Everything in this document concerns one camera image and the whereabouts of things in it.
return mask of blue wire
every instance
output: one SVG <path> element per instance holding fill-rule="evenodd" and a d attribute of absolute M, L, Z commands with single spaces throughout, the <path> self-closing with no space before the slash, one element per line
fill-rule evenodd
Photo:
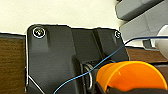
<path fill-rule="evenodd" d="M 129 42 L 133 41 L 133 40 L 142 40 L 142 39 L 168 39 L 168 36 L 152 36 L 152 37 L 138 37 L 138 38 L 133 38 L 128 40 L 125 44 L 121 45 L 116 51 L 114 51 L 112 54 L 110 54 L 109 56 L 107 56 L 106 58 L 104 58 L 102 61 L 100 61 L 96 66 L 94 66 L 91 70 L 89 70 L 86 73 L 83 73 L 79 76 L 76 76 L 72 79 L 69 79 L 67 81 L 65 81 L 63 84 L 61 84 L 55 91 L 53 94 L 55 94 L 61 87 L 63 87 L 65 84 L 67 84 L 68 82 L 71 82 L 75 79 L 78 79 L 82 76 L 85 76 L 86 74 L 88 74 L 89 72 L 93 71 L 96 67 L 98 67 L 101 63 L 103 63 L 105 60 L 107 60 L 108 58 L 110 58 L 111 56 L 113 56 L 115 53 L 117 53 L 120 49 L 122 49 L 123 47 L 125 47 L 126 44 L 128 44 Z"/>

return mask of black plastic part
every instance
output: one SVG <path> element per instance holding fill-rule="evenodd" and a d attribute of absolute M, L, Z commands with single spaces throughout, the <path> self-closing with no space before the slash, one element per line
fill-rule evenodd
<path fill-rule="evenodd" d="M 107 94 L 98 82 L 95 83 L 95 94 Z"/>
<path fill-rule="evenodd" d="M 46 35 L 43 38 L 33 36 L 35 27 L 44 28 Z M 81 74 L 70 27 L 33 25 L 27 31 L 27 39 L 29 75 L 46 94 L 52 94 L 63 82 Z M 63 86 L 57 94 L 83 94 L 81 83 L 81 78 L 74 80 Z M 40 93 L 31 80 L 28 88 L 29 94 Z"/>
<path fill-rule="evenodd" d="M 33 35 L 36 27 L 44 29 L 43 37 Z M 94 67 L 105 56 L 123 45 L 120 33 L 115 29 L 70 28 L 66 25 L 32 25 L 27 31 L 27 43 L 28 74 L 46 94 L 52 94 L 66 80 L 84 73 L 85 64 L 89 63 Z M 92 72 L 93 82 L 96 81 L 96 71 L 110 63 L 110 60 L 129 60 L 125 48 Z M 94 89 L 86 90 L 85 83 L 88 83 L 88 80 L 85 78 L 87 77 L 67 83 L 57 94 L 94 94 Z M 29 80 L 28 93 L 38 94 L 37 92 L 40 93 Z"/>
<path fill-rule="evenodd" d="M 123 45 L 123 40 L 120 32 L 115 29 L 97 28 L 94 29 L 94 35 L 99 37 L 100 44 L 105 56 L 110 55 L 115 50 L 117 50 L 121 45 Z M 126 49 L 123 47 L 115 55 L 110 57 L 113 61 L 126 61 L 129 60 Z"/>

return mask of screw head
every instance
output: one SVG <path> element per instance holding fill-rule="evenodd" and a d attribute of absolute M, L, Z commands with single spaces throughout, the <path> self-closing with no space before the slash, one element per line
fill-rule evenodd
<path fill-rule="evenodd" d="M 42 27 L 36 27 L 33 29 L 33 35 L 36 38 L 43 38 L 45 36 L 45 30 Z"/>
<path fill-rule="evenodd" d="M 121 33 L 119 31 L 115 31 L 115 37 L 116 38 L 120 38 L 121 37 Z"/>

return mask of orange object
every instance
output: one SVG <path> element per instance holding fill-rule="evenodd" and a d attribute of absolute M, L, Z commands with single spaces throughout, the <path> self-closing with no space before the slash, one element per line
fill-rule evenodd
<path fill-rule="evenodd" d="M 121 91 L 134 88 L 159 88 L 167 90 L 163 75 L 152 65 L 142 61 L 110 63 L 99 69 L 97 82 L 104 91 L 114 87 Z"/>

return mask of mounting hole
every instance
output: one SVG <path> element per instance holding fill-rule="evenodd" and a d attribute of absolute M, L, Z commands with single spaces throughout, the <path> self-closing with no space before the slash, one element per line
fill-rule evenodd
<path fill-rule="evenodd" d="M 33 29 L 33 35 L 36 38 L 43 38 L 45 36 L 45 30 L 42 27 L 36 27 Z"/>

